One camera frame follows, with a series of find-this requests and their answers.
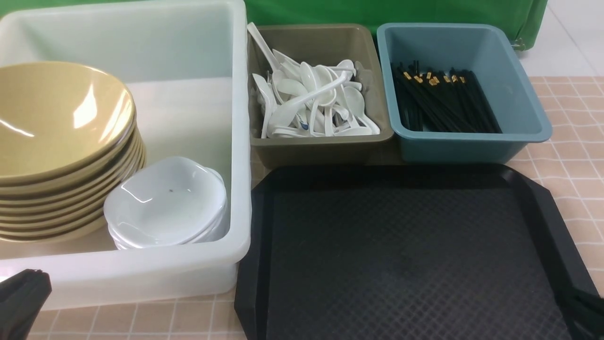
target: green cloth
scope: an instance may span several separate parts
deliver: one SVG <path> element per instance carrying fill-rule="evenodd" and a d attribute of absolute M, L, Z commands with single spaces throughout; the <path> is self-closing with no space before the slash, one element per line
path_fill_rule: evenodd
<path fill-rule="evenodd" d="M 135 0 L 0 0 L 16 10 Z M 357 23 L 374 34 L 386 22 L 468 22 L 499 27 L 519 49 L 531 48 L 547 0 L 246 0 L 256 25 Z"/>

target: stack of tan bowls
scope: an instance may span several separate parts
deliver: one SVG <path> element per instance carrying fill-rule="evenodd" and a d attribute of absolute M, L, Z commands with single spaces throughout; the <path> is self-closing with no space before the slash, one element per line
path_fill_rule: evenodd
<path fill-rule="evenodd" d="M 65 62 L 0 68 L 0 240 L 105 226 L 105 198 L 145 162 L 132 95 L 114 76 Z"/>

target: blue plastic container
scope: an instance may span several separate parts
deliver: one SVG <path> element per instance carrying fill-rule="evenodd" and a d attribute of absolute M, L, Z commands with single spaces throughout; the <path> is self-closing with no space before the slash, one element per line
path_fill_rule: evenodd
<path fill-rule="evenodd" d="M 516 53 L 498 28 L 477 24 L 384 24 L 377 30 L 390 124 L 408 163 L 505 163 L 527 143 L 551 137 L 551 123 Z M 399 115 L 391 63 L 472 70 L 502 134 L 410 131 Z"/>

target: black object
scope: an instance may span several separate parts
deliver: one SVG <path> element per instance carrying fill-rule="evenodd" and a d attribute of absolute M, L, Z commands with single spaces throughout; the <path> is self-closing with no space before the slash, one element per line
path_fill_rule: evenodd
<path fill-rule="evenodd" d="M 26 340 L 52 291 L 50 277 L 25 269 L 0 283 L 0 340 Z"/>
<path fill-rule="evenodd" d="M 281 168 L 252 204 L 235 298 L 250 340 L 597 335 L 554 200 L 506 166 Z"/>
<path fill-rule="evenodd" d="M 436 132 L 502 132 L 472 71 L 420 73 L 417 60 L 408 71 L 402 64 L 391 67 L 400 121 L 407 129 L 423 131 L 425 122 Z"/>

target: white bowl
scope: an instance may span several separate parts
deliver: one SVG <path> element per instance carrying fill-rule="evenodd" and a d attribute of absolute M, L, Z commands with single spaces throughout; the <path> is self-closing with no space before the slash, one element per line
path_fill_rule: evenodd
<path fill-rule="evenodd" d="M 104 204 L 114 239 L 136 248 L 188 243 L 225 214 L 227 190 L 211 169 L 169 157 L 115 188 Z"/>
<path fill-rule="evenodd" d="M 225 205 L 225 209 L 221 214 L 219 214 L 216 219 L 210 223 L 210 225 L 199 233 L 199 235 L 193 237 L 190 240 L 183 241 L 179 244 L 190 244 L 190 243 L 203 243 L 203 242 L 214 242 L 226 235 L 229 226 L 229 216 L 227 214 L 227 207 Z M 141 249 L 143 246 L 133 243 L 129 240 L 123 240 L 121 236 L 117 235 L 114 231 L 114 227 L 111 224 L 108 224 L 109 235 L 113 238 L 117 249 Z"/>

